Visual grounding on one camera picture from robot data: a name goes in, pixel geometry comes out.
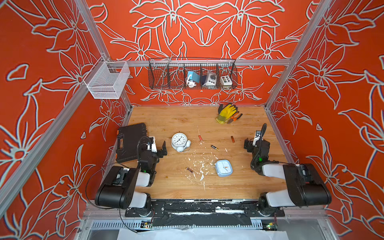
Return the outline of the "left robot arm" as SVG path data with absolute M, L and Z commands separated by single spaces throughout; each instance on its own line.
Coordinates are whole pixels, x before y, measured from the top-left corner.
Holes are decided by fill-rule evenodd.
M 138 166 L 113 166 L 95 196 L 95 205 L 110 209 L 151 210 L 151 196 L 136 191 L 137 187 L 151 187 L 156 177 L 156 166 L 168 154 L 166 142 L 153 152 L 154 138 L 142 137 L 137 145 Z

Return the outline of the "light blue square alarm clock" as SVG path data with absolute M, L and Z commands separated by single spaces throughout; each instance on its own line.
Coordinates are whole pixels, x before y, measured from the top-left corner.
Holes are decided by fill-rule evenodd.
M 233 173 L 233 168 L 228 160 L 218 160 L 215 163 L 217 175 L 221 178 L 228 177 Z

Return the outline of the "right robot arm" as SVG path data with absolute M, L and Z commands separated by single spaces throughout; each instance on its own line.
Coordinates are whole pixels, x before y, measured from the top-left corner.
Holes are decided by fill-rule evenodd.
M 257 211 L 270 216 L 279 208 L 325 206 L 332 202 L 330 190 L 312 164 L 290 164 L 269 160 L 270 142 L 264 140 L 267 124 L 246 139 L 244 149 L 252 153 L 250 167 L 258 175 L 286 182 L 286 189 L 265 192 L 259 197 Z

